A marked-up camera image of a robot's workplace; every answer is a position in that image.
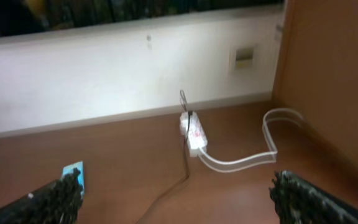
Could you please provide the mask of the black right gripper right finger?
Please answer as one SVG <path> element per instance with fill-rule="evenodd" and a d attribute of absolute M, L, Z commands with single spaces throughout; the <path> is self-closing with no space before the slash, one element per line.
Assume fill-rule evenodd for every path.
<path fill-rule="evenodd" d="M 276 172 L 272 182 L 280 224 L 358 224 L 358 209 L 289 170 Z"/>

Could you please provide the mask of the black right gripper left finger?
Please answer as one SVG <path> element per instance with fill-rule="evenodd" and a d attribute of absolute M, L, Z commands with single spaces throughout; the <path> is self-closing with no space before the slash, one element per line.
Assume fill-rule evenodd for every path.
<path fill-rule="evenodd" d="M 74 174 L 54 180 L 0 208 L 0 224 L 72 224 L 82 206 Z"/>

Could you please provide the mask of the blue Galaxy S25 smartphone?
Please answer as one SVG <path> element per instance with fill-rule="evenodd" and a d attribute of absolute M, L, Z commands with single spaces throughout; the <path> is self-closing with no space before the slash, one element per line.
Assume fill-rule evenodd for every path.
<path fill-rule="evenodd" d="M 81 187 L 81 191 L 80 191 L 81 198 L 83 198 L 85 195 L 85 175 L 84 175 L 83 161 L 70 164 L 63 168 L 62 178 L 71 174 L 74 174 L 76 176 L 77 182 Z"/>

